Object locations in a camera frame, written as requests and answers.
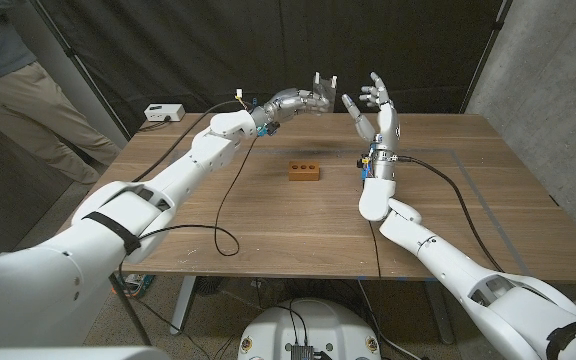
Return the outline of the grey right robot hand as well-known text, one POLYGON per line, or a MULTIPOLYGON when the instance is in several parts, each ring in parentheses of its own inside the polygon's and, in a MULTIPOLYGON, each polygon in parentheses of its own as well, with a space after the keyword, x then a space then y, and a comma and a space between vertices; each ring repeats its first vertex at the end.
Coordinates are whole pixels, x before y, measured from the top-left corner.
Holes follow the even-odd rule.
POLYGON ((342 102, 354 121, 358 135, 363 140, 370 142, 379 134, 381 144, 384 145, 386 149, 395 151, 400 139, 400 123, 397 111, 381 77, 375 72, 371 72, 370 77, 374 84, 363 86, 359 99, 364 101, 368 107, 379 108, 377 114, 377 123, 380 128, 379 132, 374 129, 369 120, 360 112, 348 94, 342 95, 342 102))

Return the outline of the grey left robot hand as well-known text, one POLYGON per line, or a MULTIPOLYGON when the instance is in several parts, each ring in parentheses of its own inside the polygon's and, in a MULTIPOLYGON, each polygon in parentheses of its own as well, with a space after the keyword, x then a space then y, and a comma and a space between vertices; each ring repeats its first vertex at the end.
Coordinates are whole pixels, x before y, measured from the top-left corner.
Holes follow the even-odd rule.
POLYGON ((262 106, 256 107, 252 118, 257 126, 283 123, 303 113, 326 113, 333 108, 329 99, 313 91, 290 88, 276 93, 262 106))

